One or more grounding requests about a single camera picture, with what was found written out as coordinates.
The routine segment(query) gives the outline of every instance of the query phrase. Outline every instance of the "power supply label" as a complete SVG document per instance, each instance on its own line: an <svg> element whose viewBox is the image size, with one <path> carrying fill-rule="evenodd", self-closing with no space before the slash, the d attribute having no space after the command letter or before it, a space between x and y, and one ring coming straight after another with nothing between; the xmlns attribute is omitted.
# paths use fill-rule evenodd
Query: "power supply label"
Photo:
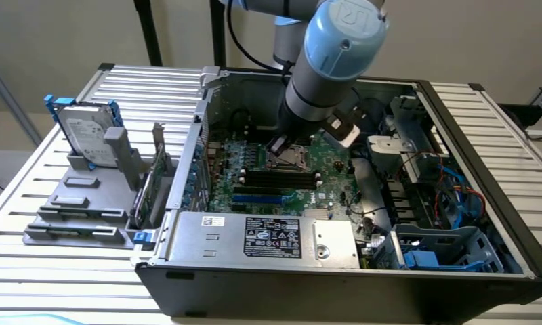
<svg viewBox="0 0 542 325"><path fill-rule="evenodd" d="M247 218L243 253L249 257L301 259L299 220Z"/></svg>

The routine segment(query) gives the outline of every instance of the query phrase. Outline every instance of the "blue cable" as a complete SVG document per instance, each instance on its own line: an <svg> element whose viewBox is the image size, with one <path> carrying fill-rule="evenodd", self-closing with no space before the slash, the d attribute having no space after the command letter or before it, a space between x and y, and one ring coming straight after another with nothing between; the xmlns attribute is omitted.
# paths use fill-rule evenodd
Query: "blue cable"
<svg viewBox="0 0 542 325"><path fill-rule="evenodd" d="M462 193L457 192L457 195L458 195L458 201L460 201L460 203L462 203ZM462 213L462 210L458 209L458 217L456 218L452 229L457 229L460 227L460 224L462 223L462 218L464 218L464 213Z"/></svg>
<svg viewBox="0 0 542 325"><path fill-rule="evenodd" d="M450 174L452 176L454 176L456 178L458 178L458 181L460 181L461 183L464 183L464 181L465 181L464 175L458 174L453 169L450 169L450 168L446 167L446 166L444 166L444 171L445 171L448 174Z"/></svg>

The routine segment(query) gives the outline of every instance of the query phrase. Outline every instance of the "wall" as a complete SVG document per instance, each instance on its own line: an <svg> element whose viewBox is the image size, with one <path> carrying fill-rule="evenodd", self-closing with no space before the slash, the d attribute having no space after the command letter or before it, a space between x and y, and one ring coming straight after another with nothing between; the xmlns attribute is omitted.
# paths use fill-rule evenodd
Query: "wall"
<svg viewBox="0 0 542 325"><path fill-rule="evenodd" d="M213 64L207 0L152 0L164 63ZM504 102L542 86L542 0L388 0L390 34L369 74L482 83ZM234 12L250 52L270 61L273 18ZM231 66L253 66L229 43ZM0 0L0 74L23 107L75 95L100 62L148 64L130 0ZM5 109L0 100L0 110Z"/></svg>

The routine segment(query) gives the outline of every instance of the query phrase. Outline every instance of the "metal chassis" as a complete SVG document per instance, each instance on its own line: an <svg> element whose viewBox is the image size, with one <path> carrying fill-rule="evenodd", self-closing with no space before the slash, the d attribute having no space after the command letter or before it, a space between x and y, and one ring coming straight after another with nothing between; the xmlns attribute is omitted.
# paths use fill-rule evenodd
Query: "metal chassis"
<svg viewBox="0 0 542 325"><path fill-rule="evenodd" d="M273 74L261 70L227 71ZM136 272L167 315L460 324L497 305L527 304L542 296L541 245L432 84L428 81L384 78L364 78L361 81L416 85L449 150L465 165L469 177L472 176L486 195L493 215L502 223L527 262L527 276L457 272L449 275L437 272L361 273L341 269L318 271L303 268L233 269L207 265L174 265L163 259L151 259L150 262L138 264ZM166 220L175 218L176 210ZM170 243L170 235L164 234L163 238L164 246ZM266 295L258 295L255 299L254 288L265 288ZM294 298L303 293L305 300ZM366 306L378 312L366 315Z"/></svg>

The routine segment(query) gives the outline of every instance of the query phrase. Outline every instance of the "slotted metal surface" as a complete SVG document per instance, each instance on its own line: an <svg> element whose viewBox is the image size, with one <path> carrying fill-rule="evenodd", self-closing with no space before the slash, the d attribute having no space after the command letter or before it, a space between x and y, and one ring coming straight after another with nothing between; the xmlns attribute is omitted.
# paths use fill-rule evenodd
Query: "slotted metal surface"
<svg viewBox="0 0 542 325"><path fill-rule="evenodd" d="M118 99L130 138L143 154L154 151L151 128L154 121L166 123L170 153L180 154L194 105L199 100L199 70L116 66L99 72L88 83L82 100L106 102ZM434 84L446 105L458 110L485 111L481 119L497 125L498 119L468 85ZM473 116L462 116L462 129L476 146L482 148L522 148L513 142L506 127L466 125ZM494 141L506 139L508 146ZM103 248L24 246L21 235L35 212L68 168L68 144L59 128L36 149L35 154L0 196L0 315L55 313L86 324L187 324L188 320L164 316L130 266L132 251ZM498 151L517 154L517 151ZM508 179L501 184L528 211L542 243L542 202L532 208L531 200L542 200L542 170L535 159L518 156L482 157L490 170ZM527 175L527 182L514 177ZM251 320L195 320L195 324L269 324ZM504 305L469 322L472 325L542 325L542 299L528 306Z"/></svg>
<svg viewBox="0 0 542 325"><path fill-rule="evenodd" d="M484 91L474 91L469 85L433 86L542 246L542 153ZM504 324L542 324L542 298L525 306L500 306L480 316L484 318L492 324L500 324L497 319L506 319ZM470 324L484 322L474 320Z"/></svg>

